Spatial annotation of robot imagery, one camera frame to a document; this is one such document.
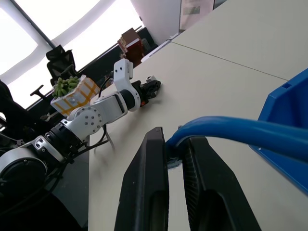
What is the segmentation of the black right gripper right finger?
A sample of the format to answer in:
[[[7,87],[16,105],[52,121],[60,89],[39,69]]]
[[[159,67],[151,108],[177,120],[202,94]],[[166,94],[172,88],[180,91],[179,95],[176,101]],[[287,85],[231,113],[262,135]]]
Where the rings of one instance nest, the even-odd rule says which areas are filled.
[[[207,139],[190,138],[182,150],[190,230],[261,231],[235,174]]]

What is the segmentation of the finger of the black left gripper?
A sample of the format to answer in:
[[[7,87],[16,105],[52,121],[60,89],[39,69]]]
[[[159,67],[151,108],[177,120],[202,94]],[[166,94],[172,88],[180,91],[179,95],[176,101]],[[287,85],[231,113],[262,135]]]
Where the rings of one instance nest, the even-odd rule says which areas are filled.
[[[151,80],[150,82],[146,82],[142,85],[142,89],[159,89],[161,86],[161,82],[158,80]]]
[[[160,89],[160,85],[151,85],[147,89],[147,98],[155,98]]]

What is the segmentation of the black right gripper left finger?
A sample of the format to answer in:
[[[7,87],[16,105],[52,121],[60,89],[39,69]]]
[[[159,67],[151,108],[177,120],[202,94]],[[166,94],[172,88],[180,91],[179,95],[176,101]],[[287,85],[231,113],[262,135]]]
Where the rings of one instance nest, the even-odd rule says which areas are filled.
[[[163,129],[148,131],[122,180],[114,231],[167,231],[169,183]]]

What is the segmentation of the blue plastic bin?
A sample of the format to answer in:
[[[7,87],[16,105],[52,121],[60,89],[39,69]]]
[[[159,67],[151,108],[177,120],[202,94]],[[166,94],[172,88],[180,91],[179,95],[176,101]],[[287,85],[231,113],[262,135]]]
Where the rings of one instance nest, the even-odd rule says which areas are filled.
[[[271,92],[259,120],[308,129],[308,68]],[[251,146],[293,185],[308,195],[308,164]]]

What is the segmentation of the red-brown cardboard box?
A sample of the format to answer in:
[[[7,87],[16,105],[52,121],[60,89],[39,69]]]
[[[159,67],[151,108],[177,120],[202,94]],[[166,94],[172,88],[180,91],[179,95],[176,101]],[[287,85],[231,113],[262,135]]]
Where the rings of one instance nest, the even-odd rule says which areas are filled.
[[[144,57],[142,40],[133,28],[123,33],[117,43],[121,49],[120,59],[128,59],[133,67],[141,64]]]

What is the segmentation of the white box with yellow tape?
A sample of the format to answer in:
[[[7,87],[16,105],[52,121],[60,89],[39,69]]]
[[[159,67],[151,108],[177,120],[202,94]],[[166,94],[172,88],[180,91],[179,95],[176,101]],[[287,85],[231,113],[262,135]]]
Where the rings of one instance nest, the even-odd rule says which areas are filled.
[[[90,104],[91,99],[99,93],[100,88],[89,77],[82,75],[77,86],[65,96],[51,101],[51,106],[63,116],[82,106]]]

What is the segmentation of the green banana bunch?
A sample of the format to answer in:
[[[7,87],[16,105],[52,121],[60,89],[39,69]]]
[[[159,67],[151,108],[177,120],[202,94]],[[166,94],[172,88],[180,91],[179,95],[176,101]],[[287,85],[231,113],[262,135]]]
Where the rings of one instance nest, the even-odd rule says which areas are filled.
[[[53,86],[53,97],[55,99],[66,96],[68,93],[72,92],[79,84],[78,77],[70,77],[68,79],[58,78],[57,83]]]

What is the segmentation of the black office chair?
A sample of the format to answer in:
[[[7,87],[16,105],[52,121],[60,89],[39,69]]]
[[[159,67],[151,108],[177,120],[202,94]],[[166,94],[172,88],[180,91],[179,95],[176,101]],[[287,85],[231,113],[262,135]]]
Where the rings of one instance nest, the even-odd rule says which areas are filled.
[[[61,45],[58,45],[46,53],[46,58],[48,60],[47,69],[51,75],[50,83],[52,86],[56,84],[59,77],[68,79],[79,76],[76,71],[72,50],[65,51]]]

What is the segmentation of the black robot torso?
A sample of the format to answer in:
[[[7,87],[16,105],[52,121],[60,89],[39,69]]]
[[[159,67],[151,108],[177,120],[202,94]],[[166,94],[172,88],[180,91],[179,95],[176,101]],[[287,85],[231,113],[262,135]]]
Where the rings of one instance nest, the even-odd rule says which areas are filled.
[[[8,86],[0,80],[0,126],[4,126],[4,135],[0,132],[0,155],[4,154],[22,140],[28,142],[50,130],[63,116],[50,106],[51,96],[40,101],[30,110],[24,109],[13,100]]]

